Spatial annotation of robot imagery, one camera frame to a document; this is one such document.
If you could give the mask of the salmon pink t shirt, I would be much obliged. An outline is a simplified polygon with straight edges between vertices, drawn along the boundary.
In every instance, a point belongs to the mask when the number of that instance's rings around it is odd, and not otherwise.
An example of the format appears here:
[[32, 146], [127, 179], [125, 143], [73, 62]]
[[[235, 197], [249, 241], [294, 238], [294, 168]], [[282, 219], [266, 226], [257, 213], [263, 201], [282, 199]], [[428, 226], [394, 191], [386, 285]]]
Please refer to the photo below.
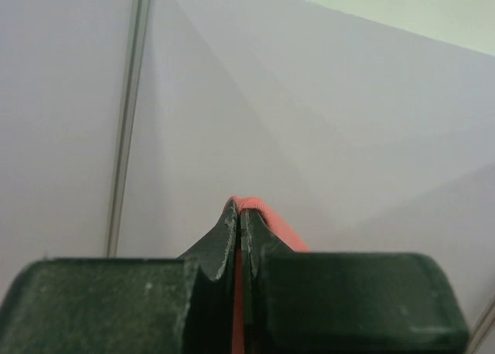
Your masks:
[[[309, 248], [302, 238], [290, 227], [290, 225], [279, 216], [267, 203], [262, 199], [249, 196], [231, 196], [226, 204], [233, 202], [237, 207], [237, 213], [242, 210], [255, 210], [264, 220], [268, 229], [276, 235], [285, 245], [296, 252], [308, 252]], [[242, 261], [241, 252], [236, 252], [235, 259], [235, 282], [234, 282], [234, 309], [233, 325], [231, 339], [231, 353], [244, 353], [244, 299], [243, 299], [243, 281], [242, 281]]]

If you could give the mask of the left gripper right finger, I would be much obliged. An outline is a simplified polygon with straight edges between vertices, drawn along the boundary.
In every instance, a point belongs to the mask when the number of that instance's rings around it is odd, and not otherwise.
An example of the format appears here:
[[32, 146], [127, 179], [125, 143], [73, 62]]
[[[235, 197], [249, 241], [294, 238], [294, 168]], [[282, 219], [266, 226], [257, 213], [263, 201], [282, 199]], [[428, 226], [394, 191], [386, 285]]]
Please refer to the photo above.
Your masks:
[[259, 211], [242, 210], [240, 222], [245, 352], [298, 353], [297, 339], [291, 332], [277, 339], [275, 329], [268, 324], [268, 309], [275, 307], [278, 298], [288, 320], [295, 320], [300, 308], [297, 291], [279, 282], [275, 284], [278, 290], [267, 286], [275, 278], [266, 275], [267, 262], [293, 260], [295, 251], [269, 230]]

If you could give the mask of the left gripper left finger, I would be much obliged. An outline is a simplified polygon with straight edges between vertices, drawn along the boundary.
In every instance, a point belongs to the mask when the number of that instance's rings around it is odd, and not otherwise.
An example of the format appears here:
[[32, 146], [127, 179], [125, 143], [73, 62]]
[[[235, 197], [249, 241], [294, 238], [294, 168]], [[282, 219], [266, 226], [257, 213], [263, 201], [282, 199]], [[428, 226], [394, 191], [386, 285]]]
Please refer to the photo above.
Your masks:
[[229, 199], [213, 228], [179, 256], [186, 297], [176, 335], [181, 353], [230, 353], [238, 212]]

